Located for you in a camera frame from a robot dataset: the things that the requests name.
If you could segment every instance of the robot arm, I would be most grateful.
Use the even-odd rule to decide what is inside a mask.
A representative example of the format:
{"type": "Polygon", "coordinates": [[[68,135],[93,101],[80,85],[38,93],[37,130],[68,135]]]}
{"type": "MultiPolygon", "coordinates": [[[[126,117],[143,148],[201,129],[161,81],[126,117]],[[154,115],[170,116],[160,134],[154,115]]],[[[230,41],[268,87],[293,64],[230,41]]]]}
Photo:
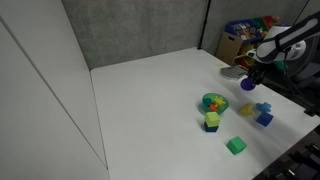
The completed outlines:
{"type": "Polygon", "coordinates": [[[255,65],[249,69],[248,78],[241,82],[244,90],[250,91],[260,84],[267,64],[274,61],[294,60],[301,57],[306,50],[305,39],[320,35],[320,11],[307,17],[292,27],[273,27],[265,40],[256,50],[247,53],[256,60],[255,65]]]}
{"type": "Polygon", "coordinates": [[[320,34],[320,11],[291,28],[274,27],[268,34],[256,50],[259,62],[268,64],[276,60],[283,60],[284,52],[296,54],[296,56],[288,56],[288,60],[297,59],[305,50],[303,40],[320,34]]]}

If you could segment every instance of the colorful toy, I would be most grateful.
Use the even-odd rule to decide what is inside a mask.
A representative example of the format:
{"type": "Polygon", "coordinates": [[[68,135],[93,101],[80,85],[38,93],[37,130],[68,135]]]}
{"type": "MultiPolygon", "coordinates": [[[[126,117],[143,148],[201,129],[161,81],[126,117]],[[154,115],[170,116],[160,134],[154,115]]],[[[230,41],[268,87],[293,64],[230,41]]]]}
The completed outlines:
{"type": "Polygon", "coordinates": [[[271,112],[271,105],[269,103],[257,103],[256,107],[260,112],[271,112]]]}
{"type": "Polygon", "coordinates": [[[245,105],[243,105],[240,109],[239,109],[239,113],[243,116],[250,116],[253,114],[253,104],[247,103],[245,105]]]}
{"type": "Polygon", "coordinates": [[[262,112],[256,122],[263,125],[264,127],[267,127],[270,124],[272,118],[273,116],[271,114],[262,112]]]}
{"type": "Polygon", "coordinates": [[[217,132],[220,124],[220,116],[217,112],[206,113],[204,127],[207,132],[217,132]]]}
{"type": "Polygon", "coordinates": [[[229,107],[227,99],[215,93],[205,94],[202,97],[202,104],[205,112],[217,112],[218,114],[223,113],[229,107]]]}
{"type": "Polygon", "coordinates": [[[247,144],[239,136],[236,136],[228,142],[227,147],[233,155],[236,155],[243,151],[247,144]]]}

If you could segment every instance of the white table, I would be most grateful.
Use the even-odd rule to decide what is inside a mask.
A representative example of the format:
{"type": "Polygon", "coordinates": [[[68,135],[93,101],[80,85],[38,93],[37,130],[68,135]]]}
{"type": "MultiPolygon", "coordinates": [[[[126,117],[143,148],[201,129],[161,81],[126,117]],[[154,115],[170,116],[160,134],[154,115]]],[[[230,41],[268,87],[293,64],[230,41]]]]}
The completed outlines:
{"type": "Polygon", "coordinates": [[[111,180],[251,179],[319,124],[263,85],[243,91],[224,66],[191,48],[92,71],[111,180]],[[217,133],[199,111],[209,92],[230,103],[217,133]],[[268,127],[237,114],[248,102],[272,104],[268,127]],[[234,136],[248,145],[235,156],[225,145],[234,136]]]}

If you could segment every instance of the green toy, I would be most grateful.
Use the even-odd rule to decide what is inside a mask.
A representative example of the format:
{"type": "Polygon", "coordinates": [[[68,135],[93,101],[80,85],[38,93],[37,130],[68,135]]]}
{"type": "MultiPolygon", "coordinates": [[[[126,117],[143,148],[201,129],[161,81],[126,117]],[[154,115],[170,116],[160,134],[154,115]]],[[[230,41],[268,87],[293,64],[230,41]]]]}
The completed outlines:
{"type": "Polygon", "coordinates": [[[216,93],[208,93],[202,97],[202,105],[205,112],[217,112],[219,115],[222,114],[229,107],[228,100],[216,93]],[[208,99],[211,100],[212,104],[208,105],[208,99]]]}
{"type": "Polygon", "coordinates": [[[247,144],[239,136],[236,136],[228,142],[227,147],[233,155],[236,155],[243,151],[247,147],[247,144]]]}
{"type": "Polygon", "coordinates": [[[217,112],[207,112],[205,120],[208,127],[215,127],[220,124],[220,116],[217,112]]]}

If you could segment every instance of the green block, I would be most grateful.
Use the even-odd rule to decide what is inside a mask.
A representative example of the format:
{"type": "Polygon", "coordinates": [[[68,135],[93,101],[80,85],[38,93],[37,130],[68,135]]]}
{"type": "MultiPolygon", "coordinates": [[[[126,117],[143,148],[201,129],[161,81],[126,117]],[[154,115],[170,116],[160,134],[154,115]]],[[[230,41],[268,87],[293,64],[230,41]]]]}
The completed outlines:
{"type": "Polygon", "coordinates": [[[220,116],[217,112],[208,112],[205,117],[208,127],[219,126],[220,116]]]}
{"type": "Polygon", "coordinates": [[[228,142],[227,147],[232,152],[232,154],[236,155],[239,152],[243,151],[247,147],[247,144],[243,142],[239,136],[237,136],[232,138],[228,142]]]}

